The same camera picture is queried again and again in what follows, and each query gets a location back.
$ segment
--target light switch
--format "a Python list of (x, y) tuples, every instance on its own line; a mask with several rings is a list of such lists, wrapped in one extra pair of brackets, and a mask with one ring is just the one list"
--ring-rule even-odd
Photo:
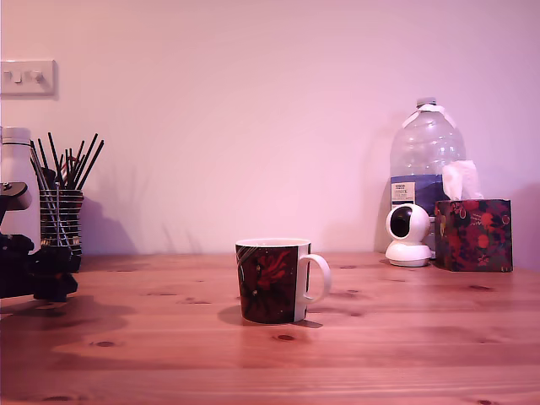
[(2, 61), (2, 95), (54, 95), (54, 61)]
[(15, 70), (11, 73), (13, 75), (13, 78), (12, 80), (15, 82), (15, 83), (22, 83), (23, 82), (23, 75), (20, 74), (20, 71), (19, 70)]

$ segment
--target water bottle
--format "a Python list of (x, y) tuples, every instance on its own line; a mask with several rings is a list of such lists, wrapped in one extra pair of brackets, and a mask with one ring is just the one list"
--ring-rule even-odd
[(413, 203), (426, 210), (431, 231), (424, 243), (435, 258), (435, 202), (448, 199), (442, 187), (442, 168), (466, 158), (465, 144), (434, 97), (418, 99), (416, 108), (391, 146), (391, 206)]
[(34, 250), (41, 247), (40, 190), (37, 176), (30, 162), (30, 131), (26, 128), (0, 128), (2, 138), (2, 183), (22, 181), (26, 183), (32, 202), (23, 211), (7, 211), (0, 224), (5, 235), (24, 235), (34, 242)]

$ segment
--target white security camera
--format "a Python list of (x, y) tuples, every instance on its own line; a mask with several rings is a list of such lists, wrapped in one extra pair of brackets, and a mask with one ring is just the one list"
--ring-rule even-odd
[(395, 207), (386, 217), (386, 232), (393, 242), (386, 258), (396, 266), (421, 267), (431, 258), (430, 248), (422, 243), (429, 233), (429, 215), (416, 204)]

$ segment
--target large plastic water bottle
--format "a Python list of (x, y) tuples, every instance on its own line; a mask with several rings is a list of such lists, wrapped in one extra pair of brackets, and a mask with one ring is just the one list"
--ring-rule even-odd
[(466, 158), (465, 144), (434, 97), (418, 99), (416, 108), (391, 146), (391, 205), (413, 203), (426, 210), (431, 231), (424, 242), (435, 258), (435, 202), (448, 199), (442, 188), (442, 168)]

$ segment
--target mug handle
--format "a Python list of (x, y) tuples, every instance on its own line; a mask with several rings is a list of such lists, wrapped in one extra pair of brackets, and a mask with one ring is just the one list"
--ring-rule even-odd
[(304, 255), (300, 258), (300, 262), (305, 260), (312, 260), (313, 262), (317, 263), (319, 268), (322, 270), (322, 279), (324, 283), (324, 287), (322, 290), (321, 295), (318, 297), (310, 297), (307, 294), (304, 294), (304, 299), (306, 304), (315, 304), (316, 302), (319, 302), (324, 297), (328, 295), (330, 292), (330, 287), (332, 287), (332, 276), (330, 274), (330, 267), (328, 266), (328, 263), (326, 260), (324, 260), (319, 255)]

